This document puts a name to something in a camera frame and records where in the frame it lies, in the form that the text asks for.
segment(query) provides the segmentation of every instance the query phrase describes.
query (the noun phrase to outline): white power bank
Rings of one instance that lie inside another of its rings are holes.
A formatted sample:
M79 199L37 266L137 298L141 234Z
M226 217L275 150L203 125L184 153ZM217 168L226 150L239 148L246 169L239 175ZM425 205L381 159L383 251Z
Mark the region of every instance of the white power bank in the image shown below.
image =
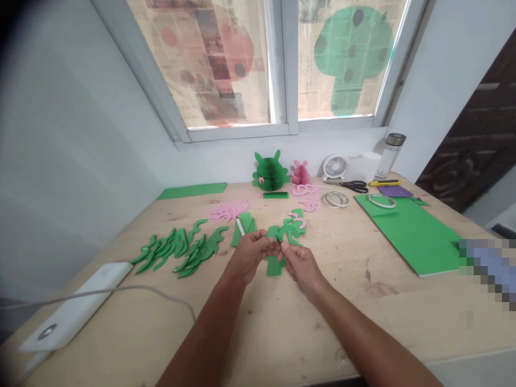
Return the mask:
M97 270L74 294L114 288L131 271L128 262L107 263ZM51 351L68 344L111 293L65 301L53 315L20 346L21 352Z

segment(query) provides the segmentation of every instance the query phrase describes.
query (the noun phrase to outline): small desk fan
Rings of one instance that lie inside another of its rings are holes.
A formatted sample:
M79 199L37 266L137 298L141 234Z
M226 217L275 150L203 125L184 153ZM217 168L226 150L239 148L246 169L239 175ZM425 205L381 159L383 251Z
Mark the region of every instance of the small desk fan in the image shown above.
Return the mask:
M328 178L343 178L346 174L348 162L342 156L332 154L322 163L322 180Z

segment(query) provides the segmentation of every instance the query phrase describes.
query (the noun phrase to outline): newspaper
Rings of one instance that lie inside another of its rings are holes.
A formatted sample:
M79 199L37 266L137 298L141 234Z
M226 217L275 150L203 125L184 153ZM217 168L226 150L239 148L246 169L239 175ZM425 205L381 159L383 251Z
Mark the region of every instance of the newspaper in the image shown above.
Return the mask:
M299 1L299 119L374 114L405 5Z
M269 122L261 1L127 2L188 128Z

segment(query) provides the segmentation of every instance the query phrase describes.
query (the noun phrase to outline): green mushroom cutout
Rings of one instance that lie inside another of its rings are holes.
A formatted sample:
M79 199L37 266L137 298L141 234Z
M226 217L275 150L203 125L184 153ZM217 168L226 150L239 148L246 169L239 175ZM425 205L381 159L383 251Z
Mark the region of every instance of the green mushroom cutout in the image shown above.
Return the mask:
M278 161L280 159L280 150L276 152L274 157L267 157L265 159L255 152L254 156L258 162L258 169L253 173L253 185L260 187L264 191L276 191L280 189L284 183L290 181L290 176L287 175L288 169L283 168Z
M387 67L394 39L385 15L367 6L337 11L324 23L314 48L319 70L334 76L332 112L351 116L359 105L364 80Z

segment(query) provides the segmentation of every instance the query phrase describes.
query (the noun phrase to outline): black scissors handle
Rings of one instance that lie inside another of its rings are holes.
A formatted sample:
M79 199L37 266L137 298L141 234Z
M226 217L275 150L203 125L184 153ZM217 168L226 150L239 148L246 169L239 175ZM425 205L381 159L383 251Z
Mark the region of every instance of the black scissors handle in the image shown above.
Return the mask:
M367 183L360 180L353 180L350 182L341 182L339 183L341 187L349 188L352 191L358 192L360 194L367 194L369 189L367 188Z

